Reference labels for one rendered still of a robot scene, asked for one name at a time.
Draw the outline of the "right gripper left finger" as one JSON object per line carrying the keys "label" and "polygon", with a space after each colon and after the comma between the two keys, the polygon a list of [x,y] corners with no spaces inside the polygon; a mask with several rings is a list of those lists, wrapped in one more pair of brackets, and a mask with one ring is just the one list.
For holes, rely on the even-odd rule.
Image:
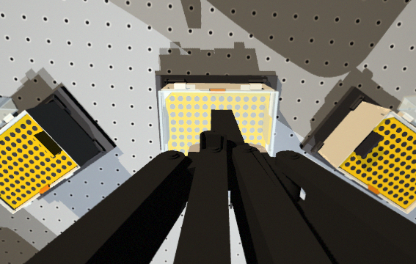
{"label": "right gripper left finger", "polygon": [[24,264],[150,264],[185,207],[173,264],[231,264],[227,155],[211,109],[187,156],[158,154]]}

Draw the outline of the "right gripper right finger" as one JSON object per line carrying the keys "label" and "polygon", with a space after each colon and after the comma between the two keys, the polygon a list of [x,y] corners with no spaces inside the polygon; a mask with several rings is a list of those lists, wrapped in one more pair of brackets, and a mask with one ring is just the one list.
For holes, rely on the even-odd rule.
{"label": "right gripper right finger", "polygon": [[233,111],[222,116],[247,264],[416,264],[414,222],[300,153],[244,143]]}

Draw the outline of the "light grey perforated plate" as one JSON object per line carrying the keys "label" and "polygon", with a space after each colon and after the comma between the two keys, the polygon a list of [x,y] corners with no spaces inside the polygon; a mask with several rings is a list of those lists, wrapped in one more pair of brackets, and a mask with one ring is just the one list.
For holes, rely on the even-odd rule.
{"label": "light grey perforated plate", "polygon": [[416,95],[416,0],[0,0],[0,96],[20,114],[60,87],[116,147],[12,214],[0,264],[24,264],[160,150],[155,75],[278,76],[273,157],[351,86],[396,114]]}

